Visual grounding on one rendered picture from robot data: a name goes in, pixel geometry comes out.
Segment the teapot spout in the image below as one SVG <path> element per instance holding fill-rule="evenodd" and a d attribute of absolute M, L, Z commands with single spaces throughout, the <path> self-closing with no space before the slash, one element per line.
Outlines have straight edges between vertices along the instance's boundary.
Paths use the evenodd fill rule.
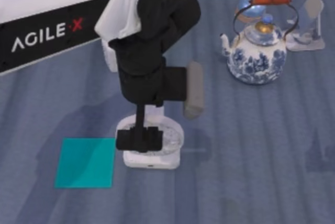
<path fill-rule="evenodd" d="M 231 55 L 231 47 L 229 45 L 228 37 L 225 34 L 220 35 L 222 42 L 222 53 L 227 58 Z"/>

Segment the blue knob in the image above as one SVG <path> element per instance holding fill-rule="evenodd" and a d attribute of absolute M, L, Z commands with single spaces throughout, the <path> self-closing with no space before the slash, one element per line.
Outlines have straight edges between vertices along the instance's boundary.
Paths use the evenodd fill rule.
<path fill-rule="evenodd" d="M 273 22 L 273 16 L 270 14 L 264 14 L 262 16 L 262 22 L 265 24 L 271 24 Z"/>

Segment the red x letter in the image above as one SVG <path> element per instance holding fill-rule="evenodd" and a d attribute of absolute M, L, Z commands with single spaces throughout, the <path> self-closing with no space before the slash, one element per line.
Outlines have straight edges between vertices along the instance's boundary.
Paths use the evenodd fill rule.
<path fill-rule="evenodd" d="M 75 32 L 76 30 L 80 30 L 82 29 L 82 21 L 83 21 L 83 18 L 80 17 L 79 19 L 73 19 L 73 26 L 70 26 L 70 28 L 72 28 L 72 32 Z"/>

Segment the black robot arm segment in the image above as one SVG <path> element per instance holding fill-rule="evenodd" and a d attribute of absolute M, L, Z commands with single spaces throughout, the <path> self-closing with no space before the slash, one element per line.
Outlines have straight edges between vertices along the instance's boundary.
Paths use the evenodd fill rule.
<path fill-rule="evenodd" d="M 139 0 L 141 31 L 109 42 L 116 52 L 121 92 L 137 105 L 136 124 L 119 130 L 117 149 L 159 151 L 163 132 L 143 126 L 145 105 L 186 100 L 186 68 L 167 67 L 163 53 L 200 19 L 197 0 Z"/>

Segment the teapot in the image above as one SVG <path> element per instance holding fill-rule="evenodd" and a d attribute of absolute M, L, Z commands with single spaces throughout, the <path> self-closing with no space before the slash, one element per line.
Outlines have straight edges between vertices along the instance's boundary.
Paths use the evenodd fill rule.
<path fill-rule="evenodd" d="M 222 53 L 227 58 L 230 73 L 247 84 L 266 84 L 277 79 L 286 61 L 286 35 L 299 22 L 297 10 L 291 0 L 250 0 L 250 5 L 239 10 L 233 20 L 233 30 L 237 34 L 230 46 L 228 37 L 221 34 Z M 273 23 L 270 14 L 264 14 L 259 21 L 247 24 L 241 33 L 235 29 L 236 19 L 255 5 L 283 5 L 293 9 L 296 20 L 285 33 Z"/>

